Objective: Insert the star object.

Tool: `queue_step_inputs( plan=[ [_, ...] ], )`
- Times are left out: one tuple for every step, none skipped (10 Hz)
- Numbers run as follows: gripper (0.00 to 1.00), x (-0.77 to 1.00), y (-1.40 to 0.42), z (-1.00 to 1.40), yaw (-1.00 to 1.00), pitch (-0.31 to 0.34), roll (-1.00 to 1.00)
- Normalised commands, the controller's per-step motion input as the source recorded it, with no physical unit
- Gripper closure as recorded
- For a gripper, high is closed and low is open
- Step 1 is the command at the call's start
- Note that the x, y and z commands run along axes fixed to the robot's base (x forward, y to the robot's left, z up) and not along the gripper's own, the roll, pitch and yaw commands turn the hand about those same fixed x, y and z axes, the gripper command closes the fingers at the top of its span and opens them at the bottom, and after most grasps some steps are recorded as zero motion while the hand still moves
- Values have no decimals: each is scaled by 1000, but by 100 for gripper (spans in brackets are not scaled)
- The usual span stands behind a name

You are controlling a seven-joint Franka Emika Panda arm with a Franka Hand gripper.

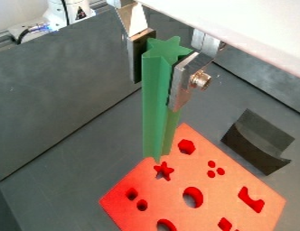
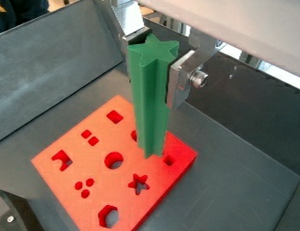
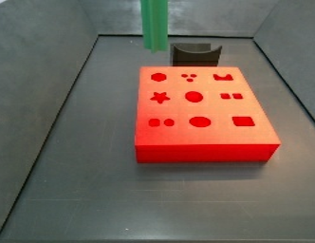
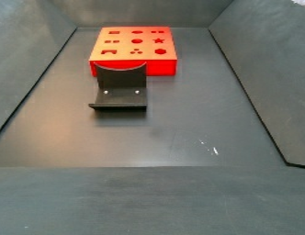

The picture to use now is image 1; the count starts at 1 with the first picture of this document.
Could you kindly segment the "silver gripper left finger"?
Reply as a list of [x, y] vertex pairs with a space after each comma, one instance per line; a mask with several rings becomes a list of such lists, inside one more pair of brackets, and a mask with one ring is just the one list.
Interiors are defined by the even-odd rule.
[[137, 2], [120, 2], [116, 13], [127, 34], [129, 79], [136, 84], [141, 81], [141, 55], [145, 51], [145, 41], [156, 37], [156, 32], [147, 26], [143, 6]]

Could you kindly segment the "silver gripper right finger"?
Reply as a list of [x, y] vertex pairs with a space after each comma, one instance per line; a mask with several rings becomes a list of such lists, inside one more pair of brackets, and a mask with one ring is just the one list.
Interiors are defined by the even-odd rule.
[[204, 90], [211, 77], [206, 73], [206, 66], [215, 59], [220, 41], [204, 32], [194, 29], [191, 46], [195, 48], [176, 62], [168, 89], [168, 109], [178, 112], [190, 100], [192, 89]]

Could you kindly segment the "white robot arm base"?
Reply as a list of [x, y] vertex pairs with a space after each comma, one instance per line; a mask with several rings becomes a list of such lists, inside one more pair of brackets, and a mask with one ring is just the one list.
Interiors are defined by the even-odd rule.
[[95, 11], [88, 0], [47, 0], [43, 16], [11, 26], [6, 30], [16, 44], [21, 44], [92, 16]]

